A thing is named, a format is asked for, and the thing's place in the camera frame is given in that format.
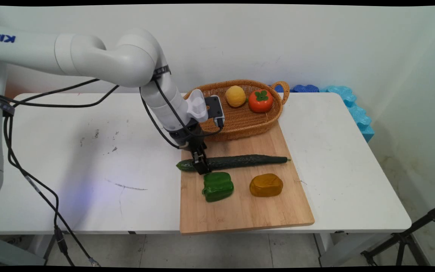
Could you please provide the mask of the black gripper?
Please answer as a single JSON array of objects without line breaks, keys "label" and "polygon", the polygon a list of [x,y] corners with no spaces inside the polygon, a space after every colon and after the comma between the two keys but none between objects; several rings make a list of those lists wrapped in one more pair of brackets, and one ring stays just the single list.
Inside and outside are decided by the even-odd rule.
[{"label": "black gripper", "polygon": [[[204,134],[199,122],[188,122],[187,129],[195,135]],[[207,162],[207,156],[205,153],[207,145],[204,142],[204,137],[192,136],[184,128],[176,131],[169,131],[169,134],[171,138],[176,141],[178,146],[187,145],[184,150],[191,153],[191,164],[200,175],[212,172]]]}]

